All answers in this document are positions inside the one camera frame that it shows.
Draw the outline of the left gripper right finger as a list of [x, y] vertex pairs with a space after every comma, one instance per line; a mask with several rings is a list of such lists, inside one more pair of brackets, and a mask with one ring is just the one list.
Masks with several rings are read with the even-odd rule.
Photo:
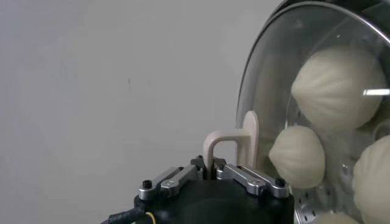
[[260, 196], [262, 193], [268, 192], [278, 199], [289, 197], [289, 187], [282, 178], [272, 178], [248, 166], [227, 164], [224, 159], [220, 158], [214, 158], [213, 168], [216, 179], [234, 180], [251, 195]]

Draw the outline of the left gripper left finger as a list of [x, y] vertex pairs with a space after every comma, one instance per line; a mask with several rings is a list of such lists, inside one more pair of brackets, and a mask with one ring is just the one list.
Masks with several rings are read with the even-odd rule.
[[205, 178], [203, 156], [196, 156], [185, 167], [170, 167], [155, 178], [143, 180], [136, 198], [140, 201], [155, 201], [160, 197], [173, 198], [185, 187], [204, 181]]

